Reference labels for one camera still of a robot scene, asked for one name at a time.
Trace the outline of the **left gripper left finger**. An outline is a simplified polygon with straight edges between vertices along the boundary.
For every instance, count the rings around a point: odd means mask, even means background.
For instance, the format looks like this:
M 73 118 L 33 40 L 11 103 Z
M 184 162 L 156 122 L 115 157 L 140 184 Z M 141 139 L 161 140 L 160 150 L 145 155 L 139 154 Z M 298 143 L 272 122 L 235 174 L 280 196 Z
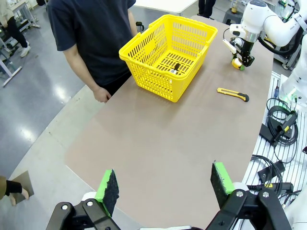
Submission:
M 73 206 L 58 203 L 47 225 L 48 230 L 118 230 L 112 215 L 119 198 L 119 188 L 113 169 L 106 170 L 94 198 Z

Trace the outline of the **bystander hand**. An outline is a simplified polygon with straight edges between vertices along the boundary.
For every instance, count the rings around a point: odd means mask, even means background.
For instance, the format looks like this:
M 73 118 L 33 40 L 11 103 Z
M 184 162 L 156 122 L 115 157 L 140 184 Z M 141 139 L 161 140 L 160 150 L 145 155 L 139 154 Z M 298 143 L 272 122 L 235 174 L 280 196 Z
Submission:
M 29 193 L 26 189 L 22 188 L 22 191 L 20 193 L 10 193 L 9 199 L 11 205 L 14 207 L 21 201 L 29 200 Z

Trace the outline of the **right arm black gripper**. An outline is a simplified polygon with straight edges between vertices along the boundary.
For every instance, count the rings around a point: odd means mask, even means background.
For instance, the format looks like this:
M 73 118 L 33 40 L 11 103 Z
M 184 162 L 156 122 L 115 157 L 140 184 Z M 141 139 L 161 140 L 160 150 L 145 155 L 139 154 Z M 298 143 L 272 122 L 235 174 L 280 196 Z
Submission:
M 246 57 L 245 58 L 245 67 L 251 66 L 255 58 L 253 56 L 250 56 L 251 50 L 254 46 L 253 42 L 249 42 L 246 40 L 243 40 L 243 45 L 241 47 L 241 56 Z M 236 67 L 239 70 L 244 70 L 245 67 L 243 65 L 242 59 L 239 57 L 239 54 L 236 55 Z

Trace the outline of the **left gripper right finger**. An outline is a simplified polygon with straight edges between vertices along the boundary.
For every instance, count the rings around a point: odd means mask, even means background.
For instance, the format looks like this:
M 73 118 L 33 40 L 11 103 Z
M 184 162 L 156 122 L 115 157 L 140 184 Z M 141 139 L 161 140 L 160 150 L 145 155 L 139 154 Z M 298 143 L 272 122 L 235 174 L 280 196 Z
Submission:
M 206 229 L 229 230 L 238 219 L 248 219 L 256 230 L 290 230 L 291 225 L 276 193 L 265 188 L 252 194 L 235 189 L 221 162 L 212 163 L 211 184 L 220 210 Z

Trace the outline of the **person's right hand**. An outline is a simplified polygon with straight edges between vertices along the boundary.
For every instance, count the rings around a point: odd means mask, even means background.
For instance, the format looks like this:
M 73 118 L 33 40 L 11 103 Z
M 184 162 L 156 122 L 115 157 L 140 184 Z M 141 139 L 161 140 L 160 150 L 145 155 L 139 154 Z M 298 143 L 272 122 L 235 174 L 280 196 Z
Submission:
M 92 92 L 94 98 L 101 103 L 106 103 L 111 98 L 111 94 L 106 89 L 99 86 L 94 88 Z

